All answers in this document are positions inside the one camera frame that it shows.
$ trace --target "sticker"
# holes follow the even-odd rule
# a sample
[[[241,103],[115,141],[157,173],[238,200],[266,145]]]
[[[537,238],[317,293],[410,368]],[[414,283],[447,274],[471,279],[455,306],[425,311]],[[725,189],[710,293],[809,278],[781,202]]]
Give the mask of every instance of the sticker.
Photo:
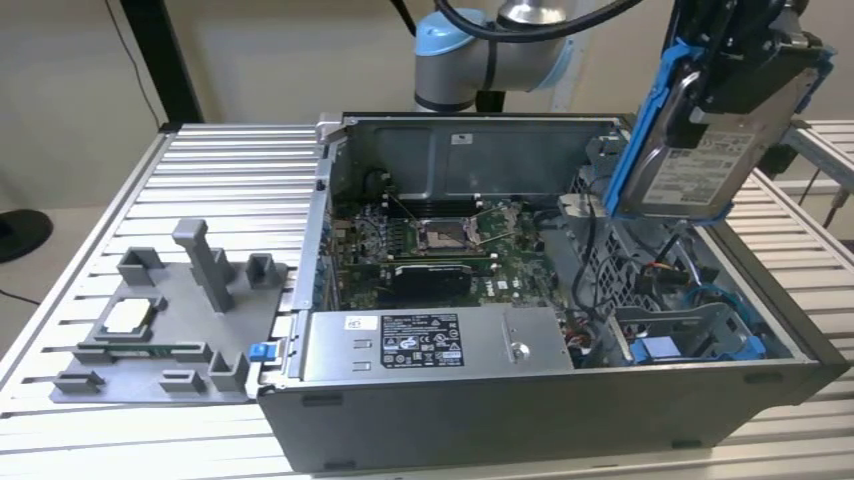
[[[375,315],[347,315],[345,330],[377,330],[379,317]]]
[[[145,350],[111,350],[114,357],[151,357],[151,353]]]
[[[696,149],[670,150],[644,203],[709,205],[753,138],[752,133],[708,132]]]
[[[455,133],[451,135],[451,145],[471,145],[475,141],[475,136],[471,133]]]
[[[381,336],[381,363],[386,368],[465,365],[459,321],[453,313],[383,315]]]

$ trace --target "gray plastic stand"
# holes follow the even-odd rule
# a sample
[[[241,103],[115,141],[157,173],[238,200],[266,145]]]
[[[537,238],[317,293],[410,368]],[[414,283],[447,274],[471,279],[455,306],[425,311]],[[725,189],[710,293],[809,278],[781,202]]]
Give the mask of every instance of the gray plastic stand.
[[[56,402],[245,402],[246,354],[269,339],[287,265],[269,254],[229,263],[209,247],[205,220],[183,219],[173,233],[191,264],[161,261],[131,248],[118,266],[125,282],[110,299],[75,360],[58,375]],[[119,302],[149,300],[130,331],[104,325]]]

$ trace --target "power supply label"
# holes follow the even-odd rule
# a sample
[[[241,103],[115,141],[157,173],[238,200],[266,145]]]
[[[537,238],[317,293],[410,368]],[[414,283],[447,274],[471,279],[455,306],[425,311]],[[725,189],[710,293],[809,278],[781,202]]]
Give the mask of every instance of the power supply label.
[[[383,315],[381,363],[386,368],[462,367],[457,314]]]

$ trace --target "slotted metal surface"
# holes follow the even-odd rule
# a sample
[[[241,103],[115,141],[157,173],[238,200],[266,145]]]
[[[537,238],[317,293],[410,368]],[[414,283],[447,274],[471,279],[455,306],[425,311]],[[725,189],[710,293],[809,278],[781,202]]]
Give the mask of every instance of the slotted metal surface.
[[[278,261],[295,263],[315,162],[313,134],[310,127],[195,126],[155,142],[0,365],[0,371],[11,372],[0,391],[0,476],[307,478],[293,474],[255,405],[55,405],[48,394],[50,379],[70,360],[64,349],[83,340],[115,288],[112,266],[120,246],[169,243],[177,218],[205,215],[211,243],[231,247],[230,257],[273,251]],[[850,254],[761,175],[737,197],[730,225],[854,361]],[[183,254],[175,251],[165,257],[178,260]],[[286,292],[282,312],[289,303]],[[394,472],[371,478],[600,477],[854,477],[854,373],[804,405],[764,412],[713,450]]]

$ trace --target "small circuit board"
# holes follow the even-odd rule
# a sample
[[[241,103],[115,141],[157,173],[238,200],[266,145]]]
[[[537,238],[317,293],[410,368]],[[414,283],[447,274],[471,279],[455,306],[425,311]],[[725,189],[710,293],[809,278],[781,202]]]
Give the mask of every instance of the small circuit board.
[[[534,212],[522,201],[478,202],[470,216],[419,217],[418,204],[346,206],[337,213],[335,263],[343,310],[511,303],[566,304]]]

